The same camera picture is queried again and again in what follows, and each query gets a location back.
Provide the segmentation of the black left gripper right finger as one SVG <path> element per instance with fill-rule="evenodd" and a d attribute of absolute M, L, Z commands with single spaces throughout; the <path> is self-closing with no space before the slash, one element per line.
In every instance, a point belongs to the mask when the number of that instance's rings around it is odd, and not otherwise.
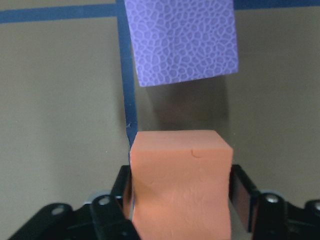
<path fill-rule="evenodd" d="M 252 232 L 253 214 L 260 191 L 239 164 L 233 164 L 229 175 L 229 200 L 244 229 Z"/>

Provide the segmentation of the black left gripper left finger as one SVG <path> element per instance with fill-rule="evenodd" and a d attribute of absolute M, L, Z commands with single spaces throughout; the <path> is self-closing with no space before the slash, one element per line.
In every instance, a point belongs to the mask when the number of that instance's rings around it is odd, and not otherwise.
<path fill-rule="evenodd" d="M 129 165 L 122 165 L 111 189 L 126 219 L 132 218 L 133 186 L 132 173 Z"/>

